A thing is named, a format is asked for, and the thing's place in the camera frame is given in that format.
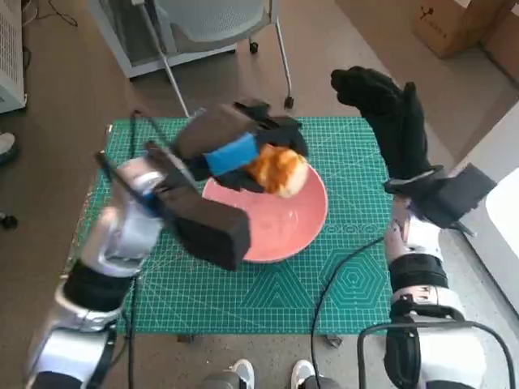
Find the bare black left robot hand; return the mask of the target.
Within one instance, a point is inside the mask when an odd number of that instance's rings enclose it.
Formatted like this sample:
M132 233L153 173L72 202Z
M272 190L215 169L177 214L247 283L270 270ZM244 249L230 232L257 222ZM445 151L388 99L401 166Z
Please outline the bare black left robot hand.
M196 181L214 178L231 190L264 193L247 166L269 144L309 155L302 123L291 116L272 116L270 104L257 99L209 107L190 119L170 145L172 153Z

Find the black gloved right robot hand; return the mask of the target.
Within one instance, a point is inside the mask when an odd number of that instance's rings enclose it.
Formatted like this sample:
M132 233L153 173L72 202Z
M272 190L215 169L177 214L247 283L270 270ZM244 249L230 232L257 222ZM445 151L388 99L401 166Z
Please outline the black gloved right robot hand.
M410 180L432 170L422 104L413 82L399 88L387 75L352 66L331 73L337 100L356 108L375 134L391 179Z

